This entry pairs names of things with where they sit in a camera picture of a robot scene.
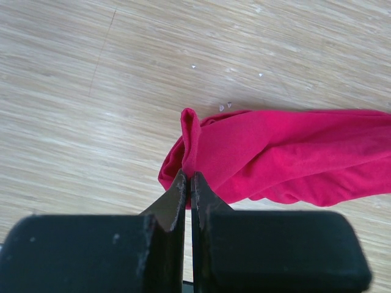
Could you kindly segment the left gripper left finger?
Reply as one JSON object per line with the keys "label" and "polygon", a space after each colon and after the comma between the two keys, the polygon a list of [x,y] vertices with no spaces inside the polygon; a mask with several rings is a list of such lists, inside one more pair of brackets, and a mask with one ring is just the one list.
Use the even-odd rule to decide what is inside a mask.
{"label": "left gripper left finger", "polygon": [[1,248],[2,292],[180,292],[187,178],[138,215],[32,215]]}

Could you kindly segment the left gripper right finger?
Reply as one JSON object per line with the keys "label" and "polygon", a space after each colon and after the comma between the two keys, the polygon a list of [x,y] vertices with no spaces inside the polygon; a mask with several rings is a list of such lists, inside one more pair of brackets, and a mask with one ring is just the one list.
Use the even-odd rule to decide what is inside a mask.
{"label": "left gripper right finger", "polygon": [[332,211],[235,210],[191,179],[195,292],[365,292],[372,273],[347,219]]}

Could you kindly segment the crimson t shirt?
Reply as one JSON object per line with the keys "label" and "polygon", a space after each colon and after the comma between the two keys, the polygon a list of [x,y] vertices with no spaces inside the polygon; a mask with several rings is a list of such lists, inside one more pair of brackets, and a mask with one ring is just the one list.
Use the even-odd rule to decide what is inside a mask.
{"label": "crimson t shirt", "polygon": [[390,192],[390,114],[375,110],[244,110],[200,120],[181,114],[182,135],[159,171],[203,173],[227,203],[269,199],[332,206]]}

